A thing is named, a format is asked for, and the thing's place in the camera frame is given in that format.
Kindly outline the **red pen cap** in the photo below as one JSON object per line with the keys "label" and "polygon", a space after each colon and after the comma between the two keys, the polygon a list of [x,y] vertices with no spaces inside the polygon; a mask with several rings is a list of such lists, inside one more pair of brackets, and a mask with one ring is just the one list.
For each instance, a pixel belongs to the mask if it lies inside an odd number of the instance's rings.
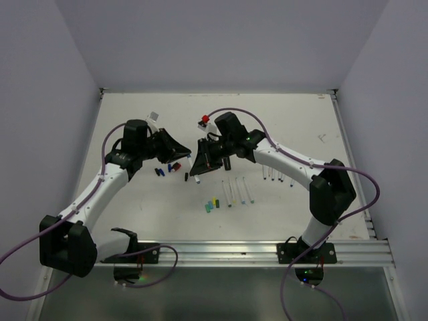
{"label": "red pen cap", "polygon": [[179,170],[180,168],[181,168],[181,163],[176,162],[172,165],[171,171],[175,172],[175,171]]}

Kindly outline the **yellow marker pen body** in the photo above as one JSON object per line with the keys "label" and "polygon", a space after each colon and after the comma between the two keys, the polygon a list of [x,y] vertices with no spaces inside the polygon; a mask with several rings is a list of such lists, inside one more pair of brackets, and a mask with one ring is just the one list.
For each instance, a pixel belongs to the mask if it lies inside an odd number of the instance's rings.
{"label": "yellow marker pen body", "polygon": [[235,196],[235,190],[233,188],[233,182],[231,180],[231,178],[229,177],[229,188],[230,188],[230,193],[231,193],[231,202],[233,204],[236,204],[236,196]]}

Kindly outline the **green marker pen body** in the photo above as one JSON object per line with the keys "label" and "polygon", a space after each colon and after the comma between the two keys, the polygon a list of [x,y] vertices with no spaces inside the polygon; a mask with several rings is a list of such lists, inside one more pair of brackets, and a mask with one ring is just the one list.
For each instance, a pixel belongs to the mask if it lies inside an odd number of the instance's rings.
{"label": "green marker pen body", "polygon": [[232,206],[232,204],[231,204],[231,199],[230,199],[229,192],[227,189],[227,185],[225,184],[225,181],[222,181],[221,183],[222,183],[222,188],[223,188],[223,192],[225,195],[226,204],[230,208]]}

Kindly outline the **teal capped pen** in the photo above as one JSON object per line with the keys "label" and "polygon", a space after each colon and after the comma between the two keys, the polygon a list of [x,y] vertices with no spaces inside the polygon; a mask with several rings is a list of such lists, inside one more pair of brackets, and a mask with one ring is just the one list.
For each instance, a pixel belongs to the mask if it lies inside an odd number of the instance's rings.
{"label": "teal capped pen", "polygon": [[249,198],[250,203],[251,203],[251,204],[254,204],[254,203],[255,203],[255,199],[254,199],[253,193],[252,193],[252,191],[251,191],[251,189],[250,189],[250,187],[249,187],[249,184],[248,184],[248,182],[247,182],[247,179],[246,179],[245,177],[243,178],[243,184],[244,184],[244,186],[245,186],[245,190],[246,190],[246,192],[247,192],[247,196],[248,196],[248,198]]}

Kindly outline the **black orange highlighter body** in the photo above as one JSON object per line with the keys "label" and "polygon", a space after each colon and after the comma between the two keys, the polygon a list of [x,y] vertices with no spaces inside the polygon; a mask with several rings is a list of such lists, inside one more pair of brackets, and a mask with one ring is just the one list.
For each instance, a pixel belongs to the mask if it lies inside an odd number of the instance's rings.
{"label": "black orange highlighter body", "polygon": [[225,170],[226,171],[230,171],[231,170],[231,161],[229,157],[225,157],[224,158],[224,166],[225,166]]}

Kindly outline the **light blue capped pen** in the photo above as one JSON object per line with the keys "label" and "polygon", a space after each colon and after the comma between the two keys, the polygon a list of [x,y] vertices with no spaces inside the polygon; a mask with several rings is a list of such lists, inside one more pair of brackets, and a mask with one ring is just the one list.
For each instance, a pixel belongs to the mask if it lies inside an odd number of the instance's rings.
{"label": "light blue capped pen", "polygon": [[236,184],[236,188],[237,188],[237,193],[239,195],[239,200],[241,204],[245,204],[245,195],[241,186],[241,183],[239,182],[239,179],[236,177],[235,178],[235,184]]}

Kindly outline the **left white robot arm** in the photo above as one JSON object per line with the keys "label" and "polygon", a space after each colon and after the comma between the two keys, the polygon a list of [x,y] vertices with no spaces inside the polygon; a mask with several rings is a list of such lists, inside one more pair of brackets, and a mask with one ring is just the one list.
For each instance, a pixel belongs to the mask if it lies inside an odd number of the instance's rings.
{"label": "left white robot arm", "polygon": [[164,128],[145,120],[129,120],[110,151],[102,151],[98,174],[84,191],[60,214],[45,216],[39,231],[39,260],[49,268],[73,276],[87,276],[94,265],[111,257],[134,261],[139,254],[135,232],[113,228],[96,238],[92,230],[105,208],[142,168],[144,161],[157,159],[169,164],[191,151]]}

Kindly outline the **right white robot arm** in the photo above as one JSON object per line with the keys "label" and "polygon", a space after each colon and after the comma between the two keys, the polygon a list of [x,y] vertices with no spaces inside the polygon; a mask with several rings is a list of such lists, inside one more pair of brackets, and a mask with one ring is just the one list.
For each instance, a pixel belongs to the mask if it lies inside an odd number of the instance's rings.
{"label": "right white robot arm", "polygon": [[198,176],[221,168],[229,156],[263,165],[299,183],[309,192],[312,215],[298,242],[298,255],[313,262],[322,254],[322,245],[334,224],[356,199],[356,191],[339,160],[329,163],[304,156],[274,141],[266,128],[247,131],[235,108],[220,108],[214,123],[219,130],[214,138],[201,138],[190,174]]}

